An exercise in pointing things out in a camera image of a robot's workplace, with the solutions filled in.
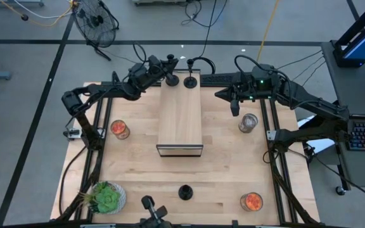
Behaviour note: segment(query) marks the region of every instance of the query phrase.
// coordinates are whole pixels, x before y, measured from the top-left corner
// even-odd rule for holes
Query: caster wheel
[[[346,194],[346,191],[341,187],[341,186],[337,186],[336,187],[336,193],[339,195],[339,196],[344,196]]]

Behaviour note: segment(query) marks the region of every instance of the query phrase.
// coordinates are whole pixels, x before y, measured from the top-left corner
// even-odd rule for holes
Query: yellow cable
[[[276,1],[276,5],[274,6],[274,9],[273,9],[273,11],[271,13],[271,17],[270,17],[269,23],[267,25],[266,32],[264,32],[263,41],[261,42],[261,46],[260,46],[260,49],[259,49],[259,53],[257,55],[257,61],[259,61],[259,59],[260,59],[261,51],[263,50],[263,47],[264,47],[264,41],[266,41],[267,34],[269,33],[269,29],[270,29],[270,25],[271,25],[272,19],[274,18],[274,15],[276,14],[278,2],[279,2],[279,0]]]
[[[10,5],[8,5],[8,4],[6,4],[3,0],[1,0],[1,3],[3,3],[8,9],[10,9],[11,11],[13,11],[13,12],[15,12],[16,14],[18,14],[18,15],[20,15],[21,17],[23,16],[23,14],[22,13],[20,13],[20,12],[18,12],[17,10],[15,10],[12,6],[10,6]],[[39,23],[39,22],[36,22],[36,21],[33,21],[33,20],[31,20],[31,19],[28,19],[28,21],[29,22],[31,22],[31,23],[34,23],[34,24],[36,24],[36,25],[39,25],[39,26],[42,26],[42,27],[52,27],[53,25],[56,25],[57,24],[57,22],[60,20],[60,19],[62,19],[71,9],[72,9],[72,7],[73,7],[73,5],[74,5],[74,2],[73,1],[71,1],[71,3],[70,3],[70,7],[66,10],[66,12],[64,12],[62,15],[60,15],[51,25],[44,25],[44,24],[42,24],[42,23]]]

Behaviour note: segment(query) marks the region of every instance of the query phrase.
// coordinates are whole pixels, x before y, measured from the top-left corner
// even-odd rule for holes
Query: black fan
[[[78,0],[73,7],[77,28],[86,38],[87,45],[108,61],[111,59],[99,48],[111,46],[119,29],[118,20],[111,14],[102,0]]]

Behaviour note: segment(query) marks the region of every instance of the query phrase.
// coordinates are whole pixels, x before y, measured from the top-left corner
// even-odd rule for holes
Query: succulent plant
[[[100,182],[91,194],[83,194],[83,197],[93,212],[108,213],[118,208],[120,193],[107,182]]]

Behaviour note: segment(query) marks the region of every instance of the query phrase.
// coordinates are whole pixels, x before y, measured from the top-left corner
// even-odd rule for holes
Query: wooden table
[[[120,214],[94,215],[93,222],[136,223],[141,218],[148,218],[150,215],[143,208],[141,198],[150,195],[156,208],[166,206],[169,214],[164,219],[173,224],[228,225],[232,220],[238,220],[240,225],[279,224],[271,169],[262,161],[267,144],[260,102],[242,103],[240,116],[232,117],[229,103],[214,96],[220,89],[201,87],[204,149],[200,158],[161,158],[157,153],[159,87],[149,88],[137,101],[113,100],[109,123],[117,119],[125,121],[131,135],[120,141],[111,132],[108,133],[100,179],[120,184],[126,190],[127,203]],[[269,123],[274,129],[269,102],[266,105]],[[105,107],[106,100],[100,116],[101,124]],[[94,113],[95,105],[87,112],[91,123]],[[243,134],[238,129],[240,118],[246,113],[253,113],[259,119],[259,124],[250,134]],[[282,129],[297,129],[294,111],[277,104],[277,113]],[[81,140],[69,142],[63,169],[83,146]],[[295,143],[291,149],[301,152],[302,145]],[[86,152],[68,171],[63,208],[70,204],[79,190],[85,158]],[[286,159],[294,195],[311,217],[319,220],[305,159],[293,153],[287,153]],[[189,201],[178,197],[178,189],[183,184],[194,190]],[[241,208],[240,197],[249,192],[263,197],[264,206],[260,211],[246,212]],[[288,203],[285,194],[281,193],[286,220],[290,221]],[[51,218],[58,216],[57,194]]]

